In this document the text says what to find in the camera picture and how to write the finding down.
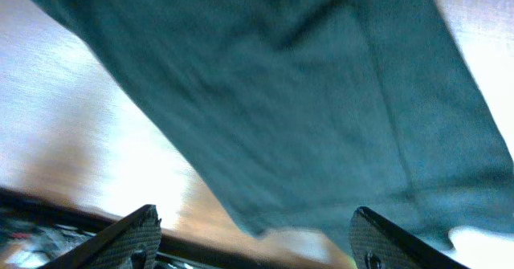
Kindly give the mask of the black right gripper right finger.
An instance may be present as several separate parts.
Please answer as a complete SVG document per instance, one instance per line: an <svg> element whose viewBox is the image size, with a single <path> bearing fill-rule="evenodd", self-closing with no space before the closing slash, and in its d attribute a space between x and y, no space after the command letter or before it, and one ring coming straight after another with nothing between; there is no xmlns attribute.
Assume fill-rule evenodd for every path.
<svg viewBox="0 0 514 269"><path fill-rule="evenodd" d="M468 269L365 206L353 214L349 243L358 269Z"/></svg>

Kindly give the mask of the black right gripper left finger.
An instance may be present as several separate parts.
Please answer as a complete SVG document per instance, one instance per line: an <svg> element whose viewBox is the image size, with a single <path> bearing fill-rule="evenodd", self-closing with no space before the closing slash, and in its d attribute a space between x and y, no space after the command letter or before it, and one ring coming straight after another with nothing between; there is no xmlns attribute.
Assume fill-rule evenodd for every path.
<svg viewBox="0 0 514 269"><path fill-rule="evenodd" d="M161 243L155 205L144 205L42 269L153 269Z"/></svg>

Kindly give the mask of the dark green Nike t-shirt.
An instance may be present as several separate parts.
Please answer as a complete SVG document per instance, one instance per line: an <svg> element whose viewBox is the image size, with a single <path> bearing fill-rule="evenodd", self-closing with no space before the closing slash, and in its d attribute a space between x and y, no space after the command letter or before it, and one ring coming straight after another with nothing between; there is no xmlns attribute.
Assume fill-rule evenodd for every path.
<svg viewBox="0 0 514 269"><path fill-rule="evenodd" d="M439 250L513 231L513 160L434 0L31 0L258 237L368 206Z"/></svg>

